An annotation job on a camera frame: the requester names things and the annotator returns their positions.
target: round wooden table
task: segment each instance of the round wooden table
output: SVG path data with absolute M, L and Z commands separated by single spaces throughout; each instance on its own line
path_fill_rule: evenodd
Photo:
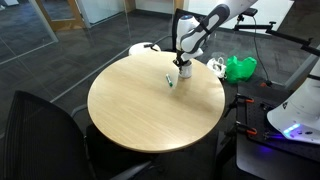
M 223 87 L 197 60 L 192 60 L 192 77 L 180 78 L 172 63 L 175 56 L 170 52 L 128 56 L 95 79 L 88 109 L 106 137 L 131 150 L 162 153 L 187 147 L 212 130 L 225 106 Z

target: marker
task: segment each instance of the marker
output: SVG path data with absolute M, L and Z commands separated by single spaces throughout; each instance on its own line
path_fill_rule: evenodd
M 168 83 L 169 83 L 169 86 L 170 87 L 172 87 L 172 81 L 171 81 L 171 79 L 170 79 L 170 76 L 169 76 L 169 74 L 166 74 L 166 78 L 167 78 L 167 81 L 168 81 Z

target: chair backrest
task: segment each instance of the chair backrest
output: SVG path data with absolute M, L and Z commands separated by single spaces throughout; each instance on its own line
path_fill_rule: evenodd
M 29 93 L 15 93 L 4 148 L 5 179 L 92 179 L 77 124 Z
M 178 26 L 179 19 L 184 15 L 192 15 L 199 22 L 206 17 L 205 15 L 189 12 L 189 11 L 182 10 L 182 9 L 179 9 L 179 8 L 176 9 L 176 11 L 174 13 L 174 17 L 173 17 L 173 22 L 172 22 L 172 52 L 176 52 L 176 50 L 177 50 L 176 49 L 177 26 Z

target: green bag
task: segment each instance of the green bag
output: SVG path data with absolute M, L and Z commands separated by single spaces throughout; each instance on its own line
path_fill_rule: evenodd
M 257 61 L 252 57 L 247 57 L 239 61 L 236 56 L 228 58 L 226 75 L 229 83 L 247 81 L 256 69 Z

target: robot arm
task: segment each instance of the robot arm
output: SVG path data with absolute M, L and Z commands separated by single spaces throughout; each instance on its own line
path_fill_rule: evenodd
M 180 69 L 180 76 L 185 78 L 191 76 L 189 59 L 203 54 L 200 47 L 214 30 L 247 10 L 257 1 L 219 0 L 217 6 L 200 23 L 193 16 L 187 15 L 180 18 L 177 27 L 177 58 L 173 61 Z

